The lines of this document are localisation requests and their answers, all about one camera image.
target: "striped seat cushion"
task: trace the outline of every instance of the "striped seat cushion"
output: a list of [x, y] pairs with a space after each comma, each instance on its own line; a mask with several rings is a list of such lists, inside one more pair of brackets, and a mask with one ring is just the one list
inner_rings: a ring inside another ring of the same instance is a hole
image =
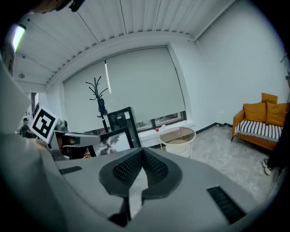
[[278, 142], [283, 127], [257, 121], [241, 121], [235, 128], [235, 135], [250, 135], [272, 142]]

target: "gray tile floor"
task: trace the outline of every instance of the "gray tile floor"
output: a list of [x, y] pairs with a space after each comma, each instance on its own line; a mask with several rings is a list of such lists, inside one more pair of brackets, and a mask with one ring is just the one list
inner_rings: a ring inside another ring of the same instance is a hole
[[[268, 195], [275, 196], [287, 170], [278, 179], [276, 169], [267, 176], [261, 162], [263, 158], [269, 157], [270, 151], [238, 138], [231, 141], [231, 138], [232, 129], [227, 126], [214, 126], [197, 134], [193, 141], [192, 159], [204, 162], [229, 177], [248, 191], [258, 203], [267, 199]], [[141, 192], [147, 187], [146, 174], [142, 170], [130, 188], [132, 217], [140, 210]]]

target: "white table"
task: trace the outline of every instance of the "white table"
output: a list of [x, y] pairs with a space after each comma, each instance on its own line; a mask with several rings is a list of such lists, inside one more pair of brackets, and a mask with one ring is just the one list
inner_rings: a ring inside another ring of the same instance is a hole
[[165, 150], [170, 153], [192, 157], [192, 142], [195, 136], [195, 131], [186, 127], [167, 129], [159, 135], [161, 150], [164, 144]]

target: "coat rack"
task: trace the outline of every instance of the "coat rack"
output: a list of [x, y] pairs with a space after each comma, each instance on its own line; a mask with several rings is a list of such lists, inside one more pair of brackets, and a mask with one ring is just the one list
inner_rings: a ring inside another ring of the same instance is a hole
[[91, 83], [89, 83], [89, 82], [86, 82], [86, 84], [90, 84], [90, 85], [92, 85], [93, 87], [94, 87], [94, 90], [91, 88], [91, 87], [89, 87], [89, 89], [90, 90], [92, 90], [93, 91], [93, 95], [95, 95], [96, 96], [96, 98], [95, 99], [90, 99], [91, 101], [94, 101], [94, 100], [96, 100], [97, 99], [97, 102], [98, 102], [98, 106], [99, 106], [99, 112], [100, 112], [100, 114], [101, 114], [101, 116], [97, 116], [98, 118], [101, 118], [101, 120], [103, 121], [103, 125], [104, 125], [104, 128], [105, 128], [105, 131], [106, 131], [106, 133], [108, 133], [109, 131], [108, 131], [108, 127], [107, 127], [107, 125], [106, 125], [106, 121], [105, 121], [105, 119], [104, 119], [104, 116], [106, 116], [107, 115], [107, 110], [106, 110], [106, 108], [105, 108], [105, 101], [104, 101], [104, 99], [102, 99], [102, 93], [105, 91], [105, 90], [107, 90], [108, 88], [106, 88], [105, 90], [103, 90], [100, 94], [98, 93], [98, 85], [99, 85], [99, 80], [101, 79], [101, 77], [98, 79], [98, 81], [96, 82], [96, 78], [94, 78], [94, 85], [93, 84], [91, 84]]

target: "vent grille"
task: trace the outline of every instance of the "vent grille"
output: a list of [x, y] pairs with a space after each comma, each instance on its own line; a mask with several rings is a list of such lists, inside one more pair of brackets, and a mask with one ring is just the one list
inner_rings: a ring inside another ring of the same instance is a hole
[[82, 168], [80, 166], [73, 166], [73, 167], [66, 168], [66, 169], [60, 169], [59, 172], [60, 172], [61, 175], [64, 175], [64, 174], [68, 174], [68, 173], [71, 173], [71, 172], [76, 172], [76, 171], [79, 171], [79, 170], [82, 170]]
[[207, 189], [208, 193], [222, 211], [230, 224], [240, 220], [245, 213], [230, 199], [230, 197], [220, 188], [213, 187]]

